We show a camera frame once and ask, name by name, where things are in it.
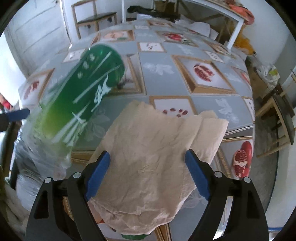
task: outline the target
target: floor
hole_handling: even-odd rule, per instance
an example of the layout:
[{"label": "floor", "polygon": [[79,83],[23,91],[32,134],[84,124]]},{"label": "floor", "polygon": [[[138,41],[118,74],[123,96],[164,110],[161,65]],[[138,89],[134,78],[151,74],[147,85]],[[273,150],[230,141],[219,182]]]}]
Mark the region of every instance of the floor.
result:
[{"label": "floor", "polygon": [[[255,109],[257,110],[259,108],[259,103],[255,101]],[[278,153],[276,152],[261,158],[257,158],[256,156],[267,151],[270,148],[268,147],[268,143],[277,139],[277,132],[271,130],[275,124],[275,116],[268,117],[264,120],[257,118],[255,124],[255,148],[249,177],[257,189],[264,211],[268,207],[275,182]]]}]

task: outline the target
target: chair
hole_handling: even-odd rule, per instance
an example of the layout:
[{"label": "chair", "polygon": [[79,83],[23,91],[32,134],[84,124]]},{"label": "chair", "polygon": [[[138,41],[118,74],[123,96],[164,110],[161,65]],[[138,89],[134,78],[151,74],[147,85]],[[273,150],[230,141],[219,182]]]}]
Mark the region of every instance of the chair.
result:
[{"label": "chair", "polygon": [[267,103],[256,112],[256,117],[260,117],[264,115],[270,108],[273,108],[273,107],[275,108],[276,113],[279,117],[279,120],[283,126],[284,135],[279,139],[275,140],[274,142],[270,143],[270,146],[280,141],[283,141],[284,143],[279,145],[276,148],[271,149],[270,151],[257,155],[257,158],[268,156],[274,152],[281,150],[285,146],[289,144],[293,145],[294,143],[296,128],[294,128],[292,118],[287,110],[284,100],[280,95],[273,94],[272,97],[267,101]]},{"label": "chair", "polygon": [[[88,18],[85,18],[79,22],[77,22],[77,17],[76,17],[76,12],[75,12],[75,7],[89,3],[89,2],[93,2],[93,10],[94,10],[94,15]],[[96,11],[96,0],[83,0],[83,1],[79,1],[74,3],[72,6],[72,13],[73,13],[73,17],[74,17],[74,22],[75,22],[75,27],[76,27],[76,31],[77,31],[77,35],[78,38],[81,39],[81,35],[80,35],[80,31],[79,31],[79,26],[84,26],[84,25],[88,25],[88,24],[94,24],[95,26],[95,30],[99,31],[99,21],[102,21],[104,19],[107,18],[111,18],[114,17],[114,23],[115,25],[117,24],[117,17],[116,17],[116,12],[105,12],[105,13],[100,13],[98,14]]]}]

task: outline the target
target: red object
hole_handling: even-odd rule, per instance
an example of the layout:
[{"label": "red object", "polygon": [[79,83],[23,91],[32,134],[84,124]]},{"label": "red object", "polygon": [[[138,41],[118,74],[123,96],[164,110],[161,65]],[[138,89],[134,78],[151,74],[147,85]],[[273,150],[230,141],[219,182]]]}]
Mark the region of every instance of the red object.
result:
[{"label": "red object", "polygon": [[211,82],[210,77],[214,76],[214,73],[210,71],[209,68],[201,64],[196,64],[193,68],[199,78],[204,81]]},{"label": "red object", "polygon": [[247,167],[251,167],[251,162],[252,162],[252,145],[249,141],[245,141],[243,144],[242,144],[242,147],[241,147],[242,150],[244,150],[247,154]]},{"label": "red object", "polygon": [[27,88],[25,95],[24,95],[24,99],[26,100],[29,96],[29,94],[34,91],[35,89],[37,89],[39,86],[39,80],[34,81],[32,84],[30,84],[30,86]]},{"label": "red object", "polygon": [[247,165],[247,154],[244,150],[237,150],[233,156],[233,168],[236,177],[245,177],[245,169]]},{"label": "red object", "polygon": [[254,23],[255,17],[252,14],[252,12],[250,10],[248,10],[247,8],[240,7],[237,5],[232,5],[232,4],[229,4],[228,6],[230,7],[231,10],[239,13],[240,15],[243,15],[247,19],[244,21],[245,25],[252,25]]},{"label": "red object", "polygon": [[243,178],[249,175],[252,152],[252,145],[249,141],[245,141],[241,149],[235,152],[233,156],[233,168],[236,177]]},{"label": "red object", "polygon": [[175,40],[175,41],[182,41],[182,36],[181,35],[179,35],[179,34],[173,34],[173,33],[170,33],[170,34],[163,34],[164,36],[166,36],[166,37],[168,37],[168,38],[170,38],[170,39],[172,39],[172,40]]}]

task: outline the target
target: table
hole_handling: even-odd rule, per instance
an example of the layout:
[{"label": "table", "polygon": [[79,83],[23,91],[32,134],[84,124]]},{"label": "table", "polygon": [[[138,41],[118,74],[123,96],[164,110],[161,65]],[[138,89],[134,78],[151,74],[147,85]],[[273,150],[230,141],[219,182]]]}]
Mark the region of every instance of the table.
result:
[{"label": "table", "polygon": [[[237,54],[169,21],[154,18],[136,20],[81,39],[68,51],[44,63],[34,74],[54,70],[43,97],[51,88],[61,84],[85,49],[100,43],[116,49],[127,70],[121,85],[102,99],[80,136],[76,150],[95,150],[116,117],[133,100],[152,104],[176,117],[174,108],[187,110],[187,113],[182,112],[186,114],[181,118],[213,110],[219,118],[227,119],[229,125],[211,167],[227,177],[237,178],[232,167],[233,156],[245,142],[254,149],[255,131],[250,80],[244,61]],[[82,171],[85,165],[85,161],[73,161],[67,175]],[[173,241],[189,238],[206,204],[199,202],[193,209],[179,211],[170,223]],[[100,224],[100,228],[109,238],[121,238],[104,224]],[[155,241],[156,237],[152,234],[145,240]]]},{"label": "table", "polygon": [[[231,10],[226,5],[220,4],[220,3],[213,1],[213,0],[185,0],[185,1],[193,2],[193,3],[201,5],[203,7],[215,10],[218,13],[220,13],[230,19],[237,21],[237,24],[232,32],[232,35],[230,36],[230,39],[229,39],[228,43],[226,44],[226,47],[228,49],[231,49],[242,26],[243,26],[244,21],[246,20],[246,18],[244,16],[240,15],[239,13]],[[122,4],[122,22],[124,23],[126,21],[125,0],[122,0],[121,4]]]}]

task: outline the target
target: door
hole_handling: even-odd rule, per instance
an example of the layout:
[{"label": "door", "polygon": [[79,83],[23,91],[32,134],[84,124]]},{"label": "door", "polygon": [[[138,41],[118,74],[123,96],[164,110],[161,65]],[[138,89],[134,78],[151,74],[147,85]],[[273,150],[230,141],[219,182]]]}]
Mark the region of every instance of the door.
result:
[{"label": "door", "polygon": [[5,35],[26,77],[70,45],[60,0],[29,0],[12,18]]}]

